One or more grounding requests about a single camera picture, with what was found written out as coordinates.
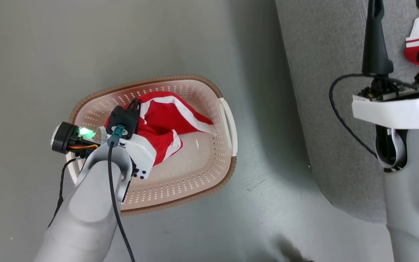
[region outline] floor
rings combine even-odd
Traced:
[[[384,226],[316,187],[288,72],[274,0],[0,0],[0,262],[40,245],[65,162],[49,141],[76,103],[186,73],[231,106],[236,172],[211,196],[123,217],[137,261],[392,261]],[[118,232],[105,261],[128,261]]]

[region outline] laundry basket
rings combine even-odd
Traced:
[[[132,179],[121,207],[123,215],[165,209],[209,195],[221,189],[235,170],[238,142],[231,109],[219,89],[200,76],[156,78],[99,91],[77,104],[70,122],[96,130],[115,106],[126,106],[132,99],[154,91],[180,96],[213,121],[216,136],[202,132],[180,135],[180,151],[153,167],[148,179]],[[99,135],[93,139],[101,140]],[[83,161],[69,166],[74,183],[82,166]]]

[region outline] basket rim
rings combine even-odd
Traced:
[[[71,124],[74,124],[75,123],[75,118],[77,118],[77,115],[78,115],[78,112],[80,111],[80,109],[83,108],[83,106],[85,106],[88,102],[92,101],[95,98],[100,98],[101,96],[108,95],[110,93],[115,93],[115,92],[118,92],[118,91],[131,89],[131,88],[135,88],[135,87],[138,87],[138,86],[143,86],[143,85],[146,85],[146,84],[160,83],[160,82],[166,82],[166,81],[177,81],[177,80],[199,81],[199,82],[207,85],[209,88],[211,88],[211,90],[213,90],[213,92],[216,94],[217,98],[223,98],[223,94],[221,93],[221,91],[219,91],[219,88],[213,82],[211,82],[210,80],[208,80],[208,79],[206,79],[202,76],[190,75],[190,74],[189,75],[178,75],[178,76],[162,76],[160,78],[150,78],[150,79],[145,79],[145,80],[141,80],[141,81],[137,81],[137,82],[133,82],[133,83],[120,85],[120,86],[117,86],[117,87],[107,88],[105,90],[98,91],[98,92],[95,92],[95,93],[93,93],[89,96],[86,96],[79,103],[77,103],[74,110],[72,110],[69,122]],[[173,200],[173,201],[164,202],[164,203],[161,203],[161,204],[151,205],[151,206],[148,206],[148,207],[138,207],[136,209],[121,210],[121,216],[143,214],[143,213],[157,211],[157,210],[161,210],[161,209],[167,209],[168,207],[175,207],[175,206],[178,206],[180,204],[184,204],[184,203],[199,199],[203,196],[210,195],[210,194],[222,189],[229,182],[232,175],[234,174],[236,163],[237,163],[237,156],[232,156],[231,157],[231,164],[229,166],[229,170],[228,170],[226,176],[224,176],[224,178],[219,183],[215,184],[214,186],[212,186],[208,189],[205,189],[203,191],[200,191],[200,192],[194,193],[192,195],[185,196],[185,197]]]

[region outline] gray fabric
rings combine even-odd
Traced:
[[[311,168],[322,193],[337,208],[371,222],[386,222],[379,164],[342,127],[328,99],[338,76],[360,72],[367,0],[277,0],[286,53]],[[419,11],[414,0],[385,0],[383,20],[395,78],[412,81],[419,67],[404,57],[404,40]],[[351,95],[370,80],[346,80],[334,100],[354,132],[374,148],[374,126],[356,120]]]

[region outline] green light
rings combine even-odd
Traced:
[[[96,135],[96,133],[93,130],[83,127],[79,129],[79,135],[84,136],[88,139],[92,139]]]

